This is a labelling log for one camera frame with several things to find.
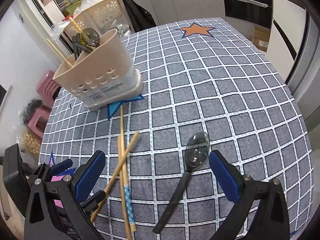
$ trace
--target transparent spoon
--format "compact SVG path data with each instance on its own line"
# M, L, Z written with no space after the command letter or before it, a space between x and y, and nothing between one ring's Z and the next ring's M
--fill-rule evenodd
M100 46L100 36L92 28L85 28L81 32L81 38L88 46L99 47Z
M189 139L185 151L186 171L183 173L169 204L153 229L154 233L161 233L164 226L168 223L170 217L177 208L180 199L182 198L183 192L188 187L191 180L191 172L203 164L207 159L209 155L209 147L210 139L205 132L197 132Z

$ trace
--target orange star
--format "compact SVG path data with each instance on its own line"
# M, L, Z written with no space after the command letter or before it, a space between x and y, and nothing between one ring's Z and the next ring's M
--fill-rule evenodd
M190 27L182 27L176 30L184 31L183 38L185 38L193 34L201 34L204 36L213 37L213 35L209 33L209 31L213 29L213 27L204 27L197 23L193 23Z

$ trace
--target cardboard box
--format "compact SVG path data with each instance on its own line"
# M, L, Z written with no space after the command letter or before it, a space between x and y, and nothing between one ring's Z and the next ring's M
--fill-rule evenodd
M253 27L252 43L260 50L267 52L270 30L261 28L259 26Z

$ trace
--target gray tablecloth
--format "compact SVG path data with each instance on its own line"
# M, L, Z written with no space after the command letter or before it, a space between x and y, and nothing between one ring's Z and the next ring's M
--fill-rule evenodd
M214 37L175 30L196 22L215 27ZM291 232L310 216L310 143L301 113L288 87L257 48L221 18L158 26L123 40L144 79L145 100L124 104L126 142L140 140L128 159L137 232L134 239L209 239L233 203L224 197L208 163L193 173L188 189L161 235L152 232L185 169L189 137L207 132L211 148L254 179L276 177L284 188ZM104 189L117 164L119 111L110 120L105 108L89 112L62 89L54 104L40 162L71 158L74 167L95 150L107 165L93 192ZM240 235L257 210L255 201ZM105 239L125 239L119 183L97 217Z

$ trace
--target bag of peanuts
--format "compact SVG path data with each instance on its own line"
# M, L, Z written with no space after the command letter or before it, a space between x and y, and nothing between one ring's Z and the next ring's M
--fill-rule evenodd
M30 153L38 161L42 139L33 133L29 128L23 127L17 143L21 151Z

